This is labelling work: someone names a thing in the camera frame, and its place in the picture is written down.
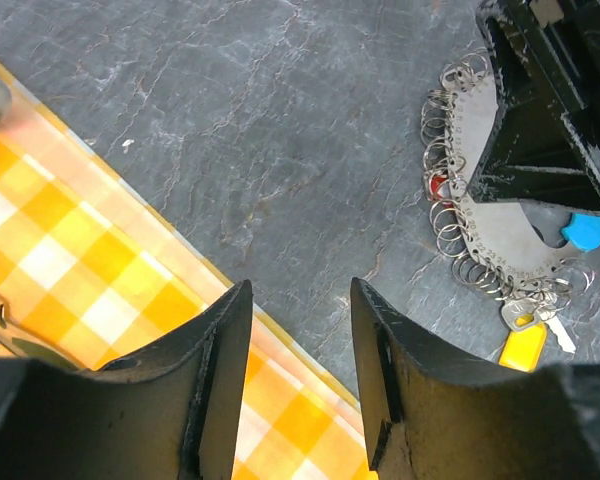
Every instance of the blue key cap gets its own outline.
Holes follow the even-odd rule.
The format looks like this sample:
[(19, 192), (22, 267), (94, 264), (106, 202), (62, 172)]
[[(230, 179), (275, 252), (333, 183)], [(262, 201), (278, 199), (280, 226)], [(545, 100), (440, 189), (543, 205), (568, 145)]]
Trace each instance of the blue key cap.
[(562, 229), (562, 235), (578, 250), (590, 252), (600, 246), (600, 217), (574, 213), (571, 223)]

